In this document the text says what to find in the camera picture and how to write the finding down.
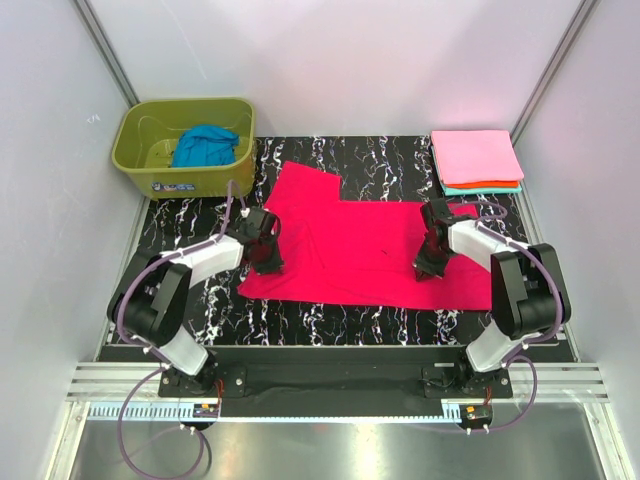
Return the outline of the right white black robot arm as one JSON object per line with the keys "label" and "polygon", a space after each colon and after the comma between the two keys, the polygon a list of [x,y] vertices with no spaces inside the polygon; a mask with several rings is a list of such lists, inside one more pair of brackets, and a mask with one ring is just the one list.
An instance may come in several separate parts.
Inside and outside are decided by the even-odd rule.
{"label": "right white black robot arm", "polygon": [[420,208],[426,227],[413,262],[416,277],[442,279],[451,260],[466,258],[490,274],[492,320],[450,367],[422,378],[425,395],[480,397],[495,389],[517,354],[556,335],[571,305],[556,250],[517,242],[483,218],[456,214],[444,199]]}

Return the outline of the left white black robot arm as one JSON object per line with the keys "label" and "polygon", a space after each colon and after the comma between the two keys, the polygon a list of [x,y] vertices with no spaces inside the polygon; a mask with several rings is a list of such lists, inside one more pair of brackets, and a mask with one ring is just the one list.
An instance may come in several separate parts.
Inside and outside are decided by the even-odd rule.
{"label": "left white black robot arm", "polygon": [[120,338],[153,353],[192,396],[222,390],[215,354],[184,326],[189,291],[220,273],[249,265],[258,274],[279,273],[279,217],[244,208],[234,224],[223,222],[213,237],[184,249],[135,252],[107,307]]}

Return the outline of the magenta t shirt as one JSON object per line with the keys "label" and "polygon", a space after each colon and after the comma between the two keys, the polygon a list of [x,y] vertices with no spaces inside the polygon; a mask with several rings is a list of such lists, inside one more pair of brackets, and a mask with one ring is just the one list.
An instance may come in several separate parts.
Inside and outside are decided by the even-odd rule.
{"label": "magenta t shirt", "polygon": [[284,266],[250,272],[238,288],[249,299],[414,310],[488,310],[489,273],[457,256],[443,278],[417,280],[413,261],[426,228],[417,202],[347,201],[341,179],[284,163],[266,202],[281,221]]}

